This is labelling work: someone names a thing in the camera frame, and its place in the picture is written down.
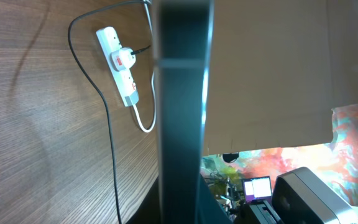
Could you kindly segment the blue screen Galaxy smartphone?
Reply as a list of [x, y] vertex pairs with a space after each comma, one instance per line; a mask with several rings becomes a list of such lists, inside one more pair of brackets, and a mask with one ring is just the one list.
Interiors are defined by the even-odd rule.
[[213, 1], [155, 1], [153, 38], [162, 223], [196, 223]]

